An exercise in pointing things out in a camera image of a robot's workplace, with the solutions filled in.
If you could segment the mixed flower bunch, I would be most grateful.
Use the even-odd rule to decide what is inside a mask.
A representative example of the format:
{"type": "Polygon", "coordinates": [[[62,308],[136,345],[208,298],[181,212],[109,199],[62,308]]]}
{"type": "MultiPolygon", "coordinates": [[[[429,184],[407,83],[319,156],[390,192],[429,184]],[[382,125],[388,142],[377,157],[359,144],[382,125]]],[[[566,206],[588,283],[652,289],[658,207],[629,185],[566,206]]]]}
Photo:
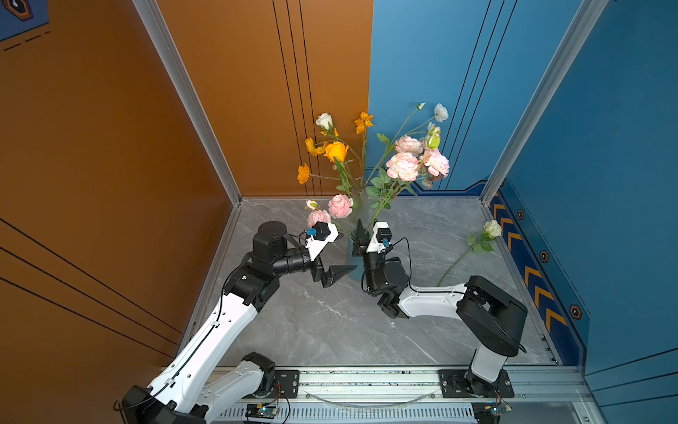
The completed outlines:
{"type": "Polygon", "coordinates": [[[415,194],[414,183],[434,183],[447,178],[450,171],[450,161],[437,148],[425,148],[419,157],[409,152],[392,155],[367,185],[367,195],[372,201],[370,222],[375,224],[402,192],[415,194]]]}

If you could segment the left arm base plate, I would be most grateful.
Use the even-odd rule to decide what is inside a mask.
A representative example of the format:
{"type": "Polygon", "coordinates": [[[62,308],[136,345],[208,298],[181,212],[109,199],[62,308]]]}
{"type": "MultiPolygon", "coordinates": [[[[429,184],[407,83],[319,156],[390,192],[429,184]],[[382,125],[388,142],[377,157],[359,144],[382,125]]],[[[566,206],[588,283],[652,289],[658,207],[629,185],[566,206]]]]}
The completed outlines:
{"type": "Polygon", "coordinates": [[[275,376],[269,383],[264,383],[261,390],[245,396],[246,399],[276,399],[281,390],[282,396],[287,399],[298,397],[300,371],[298,369],[277,369],[275,376]]]}

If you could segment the orange poppy spray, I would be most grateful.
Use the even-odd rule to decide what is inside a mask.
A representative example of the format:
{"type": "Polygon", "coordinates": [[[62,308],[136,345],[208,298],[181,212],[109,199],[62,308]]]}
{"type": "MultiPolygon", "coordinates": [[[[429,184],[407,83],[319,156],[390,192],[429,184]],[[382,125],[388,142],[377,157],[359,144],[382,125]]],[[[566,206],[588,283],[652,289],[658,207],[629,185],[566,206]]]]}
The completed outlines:
{"type": "Polygon", "coordinates": [[[354,121],[356,127],[356,133],[361,136],[361,151],[360,151],[360,187],[365,186],[365,161],[367,160],[367,130],[374,126],[372,120],[374,116],[369,114],[366,111],[360,112],[358,118],[354,121]]]}
{"type": "MultiPolygon", "coordinates": [[[[297,168],[297,180],[302,187],[308,187],[310,194],[330,195],[339,194],[337,191],[337,172],[329,160],[322,155],[322,149],[318,148],[321,142],[312,138],[305,140],[305,149],[308,158],[297,168]]],[[[351,171],[354,177],[360,180],[360,164],[357,160],[351,161],[351,171]]]]}

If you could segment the white rose stem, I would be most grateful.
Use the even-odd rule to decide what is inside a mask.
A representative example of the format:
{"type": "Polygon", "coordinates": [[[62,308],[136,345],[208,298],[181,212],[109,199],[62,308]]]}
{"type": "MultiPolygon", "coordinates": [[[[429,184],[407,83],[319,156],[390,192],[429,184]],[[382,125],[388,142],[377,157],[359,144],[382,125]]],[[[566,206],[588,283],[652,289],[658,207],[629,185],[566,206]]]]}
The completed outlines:
{"type": "Polygon", "coordinates": [[[357,160],[360,164],[358,153],[343,139],[340,138],[338,130],[335,128],[332,116],[329,113],[322,113],[315,120],[319,127],[323,142],[318,145],[322,149],[322,155],[329,160],[331,165],[338,173],[339,184],[337,189],[345,194],[350,194],[351,190],[358,184],[358,180],[351,171],[351,161],[357,160]]]}

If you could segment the cream rose stem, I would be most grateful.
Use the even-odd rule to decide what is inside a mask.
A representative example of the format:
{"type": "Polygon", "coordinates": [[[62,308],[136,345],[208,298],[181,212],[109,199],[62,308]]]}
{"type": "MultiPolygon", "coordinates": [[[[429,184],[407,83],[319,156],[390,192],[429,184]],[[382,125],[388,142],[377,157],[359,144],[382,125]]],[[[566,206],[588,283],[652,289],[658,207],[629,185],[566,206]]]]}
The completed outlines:
{"type": "Polygon", "coordinates": [[[469,253],[493,252],[494,247],[492,243],[500,238],[501,235],[501,226],[495,219],[485,222],[481,232],[469,233],[466,240],[468,248],[452,263],[452,265],[446,269],[436,286],[442,287],[447,277],[464,260],[464,258],[468,256],[469,253]]]}

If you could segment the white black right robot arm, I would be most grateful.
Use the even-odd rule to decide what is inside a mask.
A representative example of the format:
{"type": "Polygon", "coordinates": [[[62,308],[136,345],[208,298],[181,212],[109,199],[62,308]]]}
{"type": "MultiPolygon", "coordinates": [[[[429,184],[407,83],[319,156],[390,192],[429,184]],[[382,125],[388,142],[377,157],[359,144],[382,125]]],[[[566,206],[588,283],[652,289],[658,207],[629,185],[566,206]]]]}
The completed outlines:
{"type": "Polygon", "coordinates": [[[433,316],[462,321],[480,344],[468,369],[458,377],[441,378],[450,395],[510,398],[514,395],[504,365],[524,351],[522,335],[528,311],[525,305],[485,277],[472,276],[465,284],[416,287],[402,261],[388,258],[392,232],[385,222],[367,231],[358,221],[352,255],[363,260],[361,284],[365,293],[379,299],[388,317],[433,316]]]}

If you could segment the yellow rose stem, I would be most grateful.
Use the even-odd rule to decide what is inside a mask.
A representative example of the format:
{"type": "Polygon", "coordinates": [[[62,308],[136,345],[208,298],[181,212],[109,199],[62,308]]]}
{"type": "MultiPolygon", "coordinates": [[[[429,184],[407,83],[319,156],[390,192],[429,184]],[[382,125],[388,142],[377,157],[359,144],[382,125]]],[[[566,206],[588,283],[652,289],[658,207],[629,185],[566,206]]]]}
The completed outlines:
{"type": "Polygon", "coordinates": [[[358,223],[359,199],[358,181],[351,174],[349,161],[346,158],[349,146],[342,141],[325,142],[322,145],[323,156],[329,160],[337,172],[337,191],[328,202],[328,213],[334,220],[338,220],[343,231],[350,233],[356,229],[358,223]]]}

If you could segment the large pink rose spray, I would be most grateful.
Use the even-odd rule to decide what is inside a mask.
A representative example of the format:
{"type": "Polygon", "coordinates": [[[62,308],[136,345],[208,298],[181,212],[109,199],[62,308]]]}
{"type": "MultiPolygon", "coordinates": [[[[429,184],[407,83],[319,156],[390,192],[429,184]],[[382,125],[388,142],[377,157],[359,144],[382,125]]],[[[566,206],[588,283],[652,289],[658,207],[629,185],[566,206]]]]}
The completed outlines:
{"type": "Polygon", "coordinates": [[[386,155],[391,152],[410,153],[415,157],[420,157],[426,149],[436,150],[441,144],[441,127],[429,123],[426,134],[421,139],[416,139],[411,135],[404,135],[396,141],[390,141],[384,134],[377,134],[377,138],[386,147],[386,155]]]}

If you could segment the clear ribbed glass vase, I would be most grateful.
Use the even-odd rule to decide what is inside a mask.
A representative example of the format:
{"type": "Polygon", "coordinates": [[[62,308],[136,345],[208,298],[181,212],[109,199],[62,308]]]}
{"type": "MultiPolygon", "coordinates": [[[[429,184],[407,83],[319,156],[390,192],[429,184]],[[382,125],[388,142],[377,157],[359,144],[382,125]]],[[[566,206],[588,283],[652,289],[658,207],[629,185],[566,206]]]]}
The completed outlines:
{"type": "Polygon", "coordinates": [[[351,190],[351,198],[353,199],[354,203],[350,215],[350,221],[353,226],[356,226],[357,222],[360,221],[362,222],[362,226],[366,228],[371,217],[371,201],[369,194],[365,189],[353,188],[351,190]]]}

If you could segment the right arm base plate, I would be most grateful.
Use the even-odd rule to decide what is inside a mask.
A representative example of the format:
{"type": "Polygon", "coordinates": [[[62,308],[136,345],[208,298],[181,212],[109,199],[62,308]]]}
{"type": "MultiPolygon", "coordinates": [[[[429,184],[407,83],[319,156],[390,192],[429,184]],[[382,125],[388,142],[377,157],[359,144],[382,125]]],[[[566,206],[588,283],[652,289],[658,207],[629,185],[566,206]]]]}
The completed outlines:
{"type": "Polygon", "coordinates": [[[438,371],[441,392],[445,399],[513,399],[515,392],[505,369],[494,383],[473,376],[469,369],[442,369],[438,371]]]}

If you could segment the teal ceramic cylinder vase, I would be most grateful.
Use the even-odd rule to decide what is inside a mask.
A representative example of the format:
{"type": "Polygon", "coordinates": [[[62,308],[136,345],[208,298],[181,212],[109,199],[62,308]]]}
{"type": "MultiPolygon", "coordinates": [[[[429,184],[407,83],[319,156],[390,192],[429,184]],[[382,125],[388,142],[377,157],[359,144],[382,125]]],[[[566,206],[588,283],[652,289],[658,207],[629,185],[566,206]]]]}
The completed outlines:
{"type": "Polygon", "coordinates": [[[351,255],[351,250],[352,250],[352,245],[353,245],[353,240],[349,240],[348,247],[347,247],[347,264],[348,265],[356,265],[357,268],[353,272],[349,274],[349,277],[358,281],[359,283],[361,282],[363,272],[365,269],[365,264],[364,264],[364,259],[362,257],[353,257],[351,255]]]}

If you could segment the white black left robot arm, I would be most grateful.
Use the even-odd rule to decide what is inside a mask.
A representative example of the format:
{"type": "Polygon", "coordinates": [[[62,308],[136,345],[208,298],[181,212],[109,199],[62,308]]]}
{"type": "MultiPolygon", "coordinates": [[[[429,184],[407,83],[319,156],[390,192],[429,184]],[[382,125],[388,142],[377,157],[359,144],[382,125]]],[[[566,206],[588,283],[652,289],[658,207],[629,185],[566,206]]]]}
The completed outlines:
{"type": "Polygon", "coordinates": [[[351,265],[324,268],[321,252],[341,234],[334,224],[317,222],[302,238],[285,224],[269,221],[252,238],[252,250],[224,282],[209,318],[178,356],[148,386],[132,386],[114,408],[125,423],[211,423],[247,396],[273,390],[275,362],[249,353],[228,374],[208,379],[240,333],[280,287],[283,276],[308,272],[330,287],[353,271],[351,265]]]}

